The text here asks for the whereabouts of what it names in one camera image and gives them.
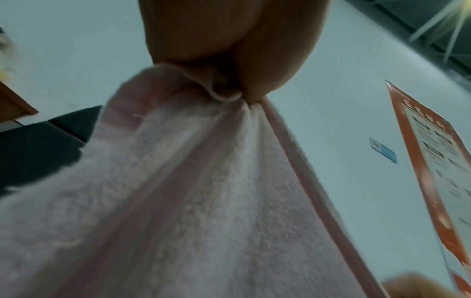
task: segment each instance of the towel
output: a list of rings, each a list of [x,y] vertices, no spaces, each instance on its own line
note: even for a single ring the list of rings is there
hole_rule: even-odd
[[[270,102],[193,71],[124,83],[76,164],[2,200],[1,296],[387,297]]]

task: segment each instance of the poster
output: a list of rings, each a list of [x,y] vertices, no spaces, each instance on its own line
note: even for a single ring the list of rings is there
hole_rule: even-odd
[[[386,84],[450,276],[471,297],[471,156],[450,123]]]

